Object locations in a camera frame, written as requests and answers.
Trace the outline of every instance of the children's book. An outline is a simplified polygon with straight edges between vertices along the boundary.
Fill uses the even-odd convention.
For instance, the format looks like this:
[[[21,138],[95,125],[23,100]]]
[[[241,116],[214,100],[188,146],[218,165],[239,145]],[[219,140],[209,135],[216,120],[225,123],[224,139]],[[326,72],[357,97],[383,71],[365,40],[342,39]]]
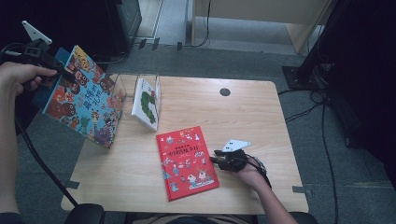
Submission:
[[[79,46],[65,69],[76,81],[59,78],[43,114],[110,148],[126,97],[120,76],[106,74]]]
[[[134,102],[131,115],[154,132],[158,130],[161,108],[160,79],[156,76],[155,89],[141,76],[134,87]]]
[[[219,187],[200,126],[156,137],[169,201]]]

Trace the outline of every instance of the book title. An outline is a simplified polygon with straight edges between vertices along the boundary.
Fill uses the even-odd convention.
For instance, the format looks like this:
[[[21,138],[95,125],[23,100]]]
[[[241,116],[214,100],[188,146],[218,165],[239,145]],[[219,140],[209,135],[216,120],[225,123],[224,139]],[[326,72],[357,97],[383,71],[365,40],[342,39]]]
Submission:
[[[182,155],[185,153],[190,153],[192,151],[198,150],[198,146],[193,146],[191,147],[190,145],[183,145],[183,146],[178,146],[175,147],[175,149],[171,152],[168,153],[169,156],[176,156],[176,155]]]

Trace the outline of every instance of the white tag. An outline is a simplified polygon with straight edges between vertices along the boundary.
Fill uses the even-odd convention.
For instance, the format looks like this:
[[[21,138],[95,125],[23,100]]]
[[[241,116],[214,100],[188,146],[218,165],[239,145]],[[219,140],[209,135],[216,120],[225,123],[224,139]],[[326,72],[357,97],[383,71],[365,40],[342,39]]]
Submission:
[[[249,142],[230,139],[230,141],[228,141],[228,143],[225,145],[222,151],[233,152],[247,146],[250,146]]]

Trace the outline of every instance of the black furniture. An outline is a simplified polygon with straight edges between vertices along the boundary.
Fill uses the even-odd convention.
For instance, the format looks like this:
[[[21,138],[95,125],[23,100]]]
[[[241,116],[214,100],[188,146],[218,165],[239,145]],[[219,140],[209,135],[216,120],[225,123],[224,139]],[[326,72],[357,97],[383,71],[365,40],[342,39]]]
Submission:
[[[384,162],[396,188],[396,2],[339,0],[296,79],[321,64],[346,145],[364,147]]]

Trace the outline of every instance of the human hand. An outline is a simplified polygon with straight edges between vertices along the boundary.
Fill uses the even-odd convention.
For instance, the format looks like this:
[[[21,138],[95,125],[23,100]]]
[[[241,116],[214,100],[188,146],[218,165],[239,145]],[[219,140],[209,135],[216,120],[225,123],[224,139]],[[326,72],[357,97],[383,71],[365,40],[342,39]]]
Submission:
[[[247,156],[247,157],[248,157],[248,161],[250,161],[254,165],[260,167],[260,165],[256,162],[256,160],[254,160],[250,156]],[[238,176],[243,182],[245,182],[246,184],[248,184],[252,188],[256,188],[258,185],[262,184],[262,182],[264,182],[266,184],[266,182],[263,181],[264,178],[262,177],[260,172],[257,170],[257,168],[252,166],[249,163],[247,163],[245,168],[242,169],[241,171],[239,171],[237,173],[231,172],[231,174],[235,175],[235,176]]]
[[[23,92],[23,83],[32,80],[30,86],[31,90],[34,90],[42,81],[39,76],[52,77],[56,73],[56,70],[31,64],[7,62],[0,65],[0,87],[6,91],[5,93],[17,96]]]

